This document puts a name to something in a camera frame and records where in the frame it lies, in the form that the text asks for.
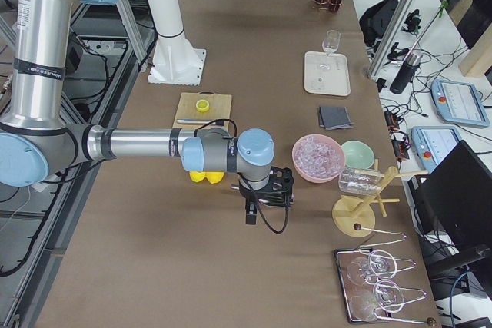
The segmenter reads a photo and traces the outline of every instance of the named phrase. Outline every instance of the monitor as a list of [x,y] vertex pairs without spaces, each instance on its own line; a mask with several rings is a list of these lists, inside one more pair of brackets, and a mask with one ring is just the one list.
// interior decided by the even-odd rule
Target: monitor
[[[419,216],[427,212],[438,220],[434,224],[446,231],[462,260],[476,247],[492,249],[492,173],[465,141],[444,158],[419,191]],[[486,254],[483,259],[470,257],[463,264],[492,298],[492,258]]]

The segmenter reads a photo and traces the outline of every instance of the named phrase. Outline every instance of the white tray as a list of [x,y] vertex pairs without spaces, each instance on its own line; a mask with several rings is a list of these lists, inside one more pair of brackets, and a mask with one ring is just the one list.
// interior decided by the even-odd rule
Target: white tray
[[[320,67],[329,64],[330,69]],[[304,55],[304,90],[311,94],[347,96],[351,93],[347,57],[308,51]]]

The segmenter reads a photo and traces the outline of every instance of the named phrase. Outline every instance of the metal frame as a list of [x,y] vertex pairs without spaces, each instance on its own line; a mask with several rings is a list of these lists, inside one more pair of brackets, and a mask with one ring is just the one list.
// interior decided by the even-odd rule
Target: metal frame
[[367,75],[371,79],[376,79],[380,69],[383,67],[386,62],[386,56],[390,51],[390,48],[393,44],[393,40],[400,30],[401,26],[405,18],[407,17],[408,11],[410,10],[412,3],[414,0],[400,0],[398,2],[398,6],[394,11],[393,17],[391,18],[390,24],[387,27],[386,32],[384,33],[383,39],[379,47],[377,48],[376,55],[374,56],[371,66],[367,71]]

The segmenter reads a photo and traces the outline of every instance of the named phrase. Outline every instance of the yellow bottle cap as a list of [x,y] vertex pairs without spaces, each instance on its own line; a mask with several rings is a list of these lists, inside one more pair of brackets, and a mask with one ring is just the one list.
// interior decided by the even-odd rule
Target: yellow bottle cap
[[205,99],[200,99],[199,101],[197,101],[195,107],[197,108],[197,111],[200,111],[201,113],[205,113],[210,109],[210,103]]
[[193,182],[200,182],[205,179],[205,172],[190,172],[190,178]]
[[218,184],[224,178],[224,172],[206,172],[208,182]]

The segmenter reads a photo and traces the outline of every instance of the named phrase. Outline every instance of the white desk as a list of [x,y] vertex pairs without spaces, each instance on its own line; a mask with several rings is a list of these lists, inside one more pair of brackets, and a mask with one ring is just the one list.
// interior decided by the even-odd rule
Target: white desk
[[[360,18],[368,8],[380,1],[382,0],[354,0],[358,18]],[[420,9],[420,14],[422,15],[421,29],[423,29],[426,24],[434,17],[439,4],[439,0],[415,0],[415,4],[412,5],[411,11],[416,8]],[[396,41],[400,43],[398,45],[399,48],[409,48],[415,42],[415,36],[403,31],[399,31],[394,42]],[[426,49],[433,55],[451,54],[440,57],[440,60],[444,63],[448,63],[452,60],[452,53],[457,49],[458,45],[459,47],[465,46],[460,37],[460,34],[454,27],[453,22],[446,12],[444,12],[442,18],[438,18],[434,22],[434,24],[430,27],[428,33],[425,34],[420,42],[420,47]],[[449,68],[444,70],[441,75],[453,81],[461,81],[474,84],[477,90],[480,91],[485,98],[492,92],[492,87],[490,86],[490,83],[485,78],[485,76],[483,76],[482,78],[465,78],[458,68],[459,63],[461,62],[461,60],[463,60],[467,53],[468,50],[466,50],[459,58],[457,58]],[[423,57],[423,61],[426,61],[428,59],[429,58],[426,56]],[[420,72],[419,75],[429,75],[432,72],[441,69],[442,67],[443,66],[439,62],[433,59],[431,62],[423,63],[421,65],[422,72]],[[398,68],[399,67],[395,65],[388,65],[382,68],[378,77],[386,79],[386,85],[389,87],[398,72]],[[415,90],[420,90],[423,87],[423,85],[417,79],[414,79],[413,85]],[[391,99],[399,104],[407,103],[411,92],[411,85],[407,86],[403,94],[400,95],[392,94],[389,91],[389,88],[384,88],[383,91],[381,91],[380,93],[381,104],[392,104],[391,101],[387,101],[385,99]],[[405,116],[406,125],[403,124],[403,126],[401,127],[402,131],[407,131],[408,133],[410,133],[411,128],[418,125],[436,126],[441,124],[449,124],[437,116],[434,103],[431,100],[431,94],[418,94],[417,99],[421,106],[421,110],[425,114],[428,114],[429,117],[424,118],[419,114],[409,113]],[[492,95],[488,97],[488,99],[484,102],[484,105],[492,105]],[[492,118],[490,113],[491,111],[486,110],[486,112],[488,113],[489,117]],[[482,136],[492,137],[492,127],[464,127],[467,130],[476,132],[477,134],[480,134]],[[472,147],[475,152],[492,150],[491,141],[475,137],[460,128],[458,128],[458,131],[460,132],[461,137]],[[423,169],[421,161],[418,158],[414,147],[412,147],[409,151],[409,156],[409,160],[402,162],[401,171],[415,171],[418,169]],[[490,169],[492,169],[492,154],[481,155],[480,159]],[[437,301],[437,305],[444,308],[443,312],[449,313],[449,299]],[[455,296],[453,298],[453,312],[455,315],[459,316],[462,321],[472,320],[478,318],[479,316],[488,316],[489,319],[492,320],[492,301],[490,301],[490,299],[477,299],[471,297],[467,293],[462,293],[461,295]],[[444,324],[450,326],[450,320],[448,318],[442,318],[442,320]]]

